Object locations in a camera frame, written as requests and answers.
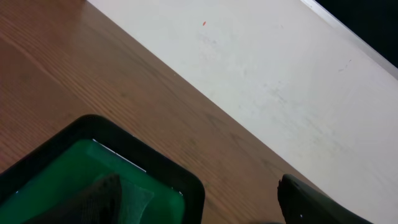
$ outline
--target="white wall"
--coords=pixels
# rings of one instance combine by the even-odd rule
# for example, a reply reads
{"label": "white wall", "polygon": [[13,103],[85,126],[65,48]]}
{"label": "white wall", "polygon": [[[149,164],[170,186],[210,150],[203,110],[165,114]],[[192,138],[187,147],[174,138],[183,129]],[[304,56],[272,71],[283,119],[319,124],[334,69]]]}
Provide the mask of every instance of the white wall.
{"label": "white wall", "polygon": [[398,81],[304,3],[89,2],[337,202],[398,220]]}

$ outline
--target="black object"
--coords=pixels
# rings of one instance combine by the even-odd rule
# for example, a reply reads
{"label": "black object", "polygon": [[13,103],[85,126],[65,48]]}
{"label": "black object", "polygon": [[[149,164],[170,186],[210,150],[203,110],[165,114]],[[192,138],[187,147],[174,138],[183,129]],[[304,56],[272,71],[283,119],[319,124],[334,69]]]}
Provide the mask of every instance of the black object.
{"label": "black object", "polygon": [[316,0],[346,27],[398,67],[397,0]]}
{"label": "black object", "polygon": [[286,224],[370,224],[290,174],[279,181],[278,201]]}
{"label": "black object", "polygon": [[24,224],[118,224],[121,198],[120,178],[111,174]]}
{"label": "black object", "polygon": [[183,195],[185,201],[182,223],[199,224],[201,222],[205,189],[200,180],[114,123],[98,115],[85,115],[78,118],[3,172],[0,175],[0,204],[81,139],[95,139],[146,170],[147,175],[173,187]]}

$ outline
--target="brown wooden surface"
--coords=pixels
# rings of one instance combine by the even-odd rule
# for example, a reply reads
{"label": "brown wooden surface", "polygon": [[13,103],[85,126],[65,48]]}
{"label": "brown wooden surface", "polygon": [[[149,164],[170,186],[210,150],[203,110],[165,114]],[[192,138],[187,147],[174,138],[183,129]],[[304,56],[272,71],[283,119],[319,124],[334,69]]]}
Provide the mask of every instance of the brown wooden surface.
{"label": "brown wooden surface", "polygon": [[197,175],[202,223],[283,221],[278,180],[305,180],[91,4],[0,1],[0,171],[87,113]]}

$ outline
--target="black frame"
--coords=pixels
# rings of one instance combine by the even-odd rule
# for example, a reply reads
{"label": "black frame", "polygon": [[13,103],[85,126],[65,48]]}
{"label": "black frame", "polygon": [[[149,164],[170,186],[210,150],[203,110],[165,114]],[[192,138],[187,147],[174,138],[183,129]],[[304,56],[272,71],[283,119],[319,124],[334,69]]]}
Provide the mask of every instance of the black frame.
{"label": "black frame", "polygon": [[182,223],[201,222],[205,188],[200,180],[111,121],[93,114],[78,118],[4,171],[0,175],[0,204],[81,139],[95,139],[146,170],[148,175],[181,192],[185,201]]}

